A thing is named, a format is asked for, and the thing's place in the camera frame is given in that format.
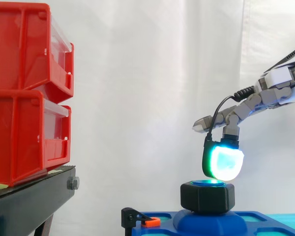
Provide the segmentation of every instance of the red storage bin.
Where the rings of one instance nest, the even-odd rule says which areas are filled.
[[[71,109],[39,91],[0,90],[0,183],[13,186],[70,161]]]
[[[44,3],[0,2],[0,89],[35,89],[59,103],[73,96],[73,44]]]

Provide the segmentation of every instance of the black knob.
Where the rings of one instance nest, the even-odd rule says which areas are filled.
[[[235,188],[219,180],[196,180],[180,187],[180,203],[199,214],[223,214],[235,206]]]

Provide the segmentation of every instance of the orange clip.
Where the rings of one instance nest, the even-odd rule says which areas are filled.
[[[161,226],[161,219],[157,217],[151,217],[153,220],[148,220],[145,222],[142,222],[141,226],[145,228],[151,228],[151,227],[157,227]]]

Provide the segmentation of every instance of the white backdrop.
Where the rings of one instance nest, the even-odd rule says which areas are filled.
[[[81,180],[51,236],[123,235],[124,207],[179,210],[180,185],[204,178],[193,122],[295,49],[295,0],[46,2],[75,44]],[[240,147],[234,209],[295,212],[295,104],[246,120]]]

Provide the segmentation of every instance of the blue plastic container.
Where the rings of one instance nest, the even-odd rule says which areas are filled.
[[[145,214],[161,218],[161,226],[143,228],[137,223],[133,236],[295,236],[295,214],[229,211],[221,216],[201,216],[189,210]]]

